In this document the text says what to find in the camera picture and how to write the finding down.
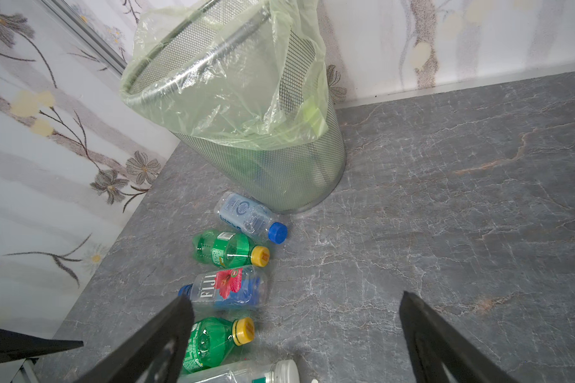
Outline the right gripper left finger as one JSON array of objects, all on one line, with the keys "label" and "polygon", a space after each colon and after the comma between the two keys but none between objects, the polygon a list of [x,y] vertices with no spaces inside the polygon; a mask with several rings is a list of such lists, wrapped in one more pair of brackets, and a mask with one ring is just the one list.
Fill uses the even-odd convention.
[{"label": "right gripper left finger", "polygon": [[78,381],[176,382],[182,370],[194,319],[189,298],[175,298]]}]

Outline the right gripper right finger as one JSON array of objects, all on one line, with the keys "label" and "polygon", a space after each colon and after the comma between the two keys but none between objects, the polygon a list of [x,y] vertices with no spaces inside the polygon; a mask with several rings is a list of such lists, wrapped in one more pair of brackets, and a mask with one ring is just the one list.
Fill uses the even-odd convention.
[{"label": "right gripper right finger", "polygon": [[417,382],[515,382],[418,295],[403,293],[399,317]]}]

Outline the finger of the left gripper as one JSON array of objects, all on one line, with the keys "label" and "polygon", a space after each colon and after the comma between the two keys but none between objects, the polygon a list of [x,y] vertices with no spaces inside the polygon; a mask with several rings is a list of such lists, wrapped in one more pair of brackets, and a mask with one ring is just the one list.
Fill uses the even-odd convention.
[{"label": "finger of the left gripper", "polygon": [[0,363],[55,354],[83,346],[83,341],[44,339],[0,329]]}]

